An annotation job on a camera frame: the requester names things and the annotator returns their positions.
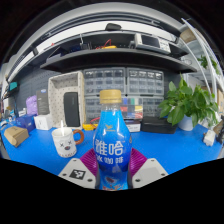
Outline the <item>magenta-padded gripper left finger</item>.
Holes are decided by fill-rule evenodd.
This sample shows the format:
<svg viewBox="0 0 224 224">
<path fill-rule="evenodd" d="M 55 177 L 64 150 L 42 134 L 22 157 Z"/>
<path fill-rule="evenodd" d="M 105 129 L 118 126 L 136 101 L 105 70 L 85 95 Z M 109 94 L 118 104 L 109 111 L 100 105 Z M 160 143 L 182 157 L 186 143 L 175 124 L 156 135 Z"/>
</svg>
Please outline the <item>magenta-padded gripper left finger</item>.
<svg viewBox="0 0 224 224">
<path fill-rule="evenodd" d="M 59 177 L 84 188 L 97 189 L 99 170 L 94 150 L 90 149 L 81 158 L 72 158 Z"/>
</svg>

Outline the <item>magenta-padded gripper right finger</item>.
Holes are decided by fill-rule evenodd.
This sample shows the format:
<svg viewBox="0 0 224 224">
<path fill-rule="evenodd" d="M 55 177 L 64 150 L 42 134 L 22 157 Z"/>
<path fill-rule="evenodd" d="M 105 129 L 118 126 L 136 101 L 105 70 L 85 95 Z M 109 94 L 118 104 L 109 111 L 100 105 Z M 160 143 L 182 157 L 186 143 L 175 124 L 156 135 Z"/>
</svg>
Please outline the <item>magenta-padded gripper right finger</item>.
<svg viewBox="0 0 224 224">
<path fill-rule="evenodd" d="M 128 167 L 128 188 L 136 189 L 157 181 L 168 173 L 155 159 L 147 159 L 137 149 L 133 148 Z"/>
</svg>

